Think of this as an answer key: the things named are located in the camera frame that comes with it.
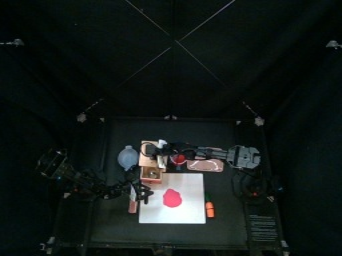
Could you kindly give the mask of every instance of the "table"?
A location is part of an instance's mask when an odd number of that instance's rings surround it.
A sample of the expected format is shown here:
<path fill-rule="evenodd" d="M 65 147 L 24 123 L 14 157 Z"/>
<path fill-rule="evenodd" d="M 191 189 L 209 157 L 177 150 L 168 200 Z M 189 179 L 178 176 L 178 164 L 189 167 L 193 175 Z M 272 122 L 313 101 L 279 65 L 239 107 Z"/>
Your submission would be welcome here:
<path fill-rule="evenodd" d="M 78 150 L 86 152 L 88 155 L 97 155 L 97 162 L 92 165 L 98 172 L 105 174 L 108 185 L 122 180 L 122 168 L 117 163 L 118 152 L 125 145 L 132 145 L 138 150 L 141 140 L 156 141 L 162 139 L 168 142 L 188 142 L 196 146 L 221 149 L 228 149 L 233 145 L 256 147 L 260 151 L 261 168 L 264 173 L 269 174 L 263 130 L 261 127 L 253 124 L 253 120 L 236 122 L 236 120 L 181 119 L 165 121 L 152 118 L 112 118 L 101 124 L 98 133 L 90 132 L 90 136 L 97 138 L 97 140 L 90 140 L 100 146 L 89 147 L 88 145 L 88 148 L 93 149 L 92 151 L 85 150 L 85 146 L 80 146 Z M 81 159 L 82 165 L 86 165 L 86 159 L 80 156 L 81 154 L 76 155 L 77 157 L 73 157 L 73 159 L 77 158 L 74 164 Z M 251 216 L 257 216 L 259 208 L 256 207 L 255 210 L 252 206 L 252 214 L 245 215 L 248 204 L 243 203 L 232 193 L 231 180 L 235 173 L 236 170 L 231 169 L 228 165 L 224 165 L 223 172 L 203 172 L 204 191 L 209 192 L 215 204 L 215 219 L 207 219 L 204 225 L 138 224 L 138 214 L 128 214 L 126 212 L 128 197 L 125 196 L 113 200 L 94 200 L 88 203 L 62 200 L 64 202 L 60 204 L 60 212 L 62 213 L 58 214 L 54 229 L 58 246 L 78 246 L 82 248 L 82 253 L 85 253 L 88 247 L 170 247 L 212 250 L 256 248 L 260 243 L 252 237 L 248 227 L 251 227 L 251 218 L 253 218 Z M 272 207 L 268 208 L 273 211 L 276 232 L 279 233 L 276 233 L 275 240 L 271 242 L 272 248 L 279 249 L 281 231 L 277 208 L 273 202 L 271 202 L 271 205 Z M 81 211 L 76 227 L 78 235 L 69 237 L 68 230 L 72 229 L 69 224 L 74 214 L 70 216 L 68 211 L 72 211 L 73 207 L 76 207 L 76 211 Z"/>

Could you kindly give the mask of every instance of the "gray object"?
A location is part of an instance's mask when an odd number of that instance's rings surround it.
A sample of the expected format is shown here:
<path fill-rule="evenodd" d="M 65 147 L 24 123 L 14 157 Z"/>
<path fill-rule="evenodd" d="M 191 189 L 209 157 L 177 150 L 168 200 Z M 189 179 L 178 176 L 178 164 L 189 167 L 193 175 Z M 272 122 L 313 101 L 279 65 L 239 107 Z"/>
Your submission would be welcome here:
<path fill-rule="evenodd" d="M 132 146 L 126 145 L 117 156 L 117 162 L 125 171 L 137 164 L 137 152 Z"/>

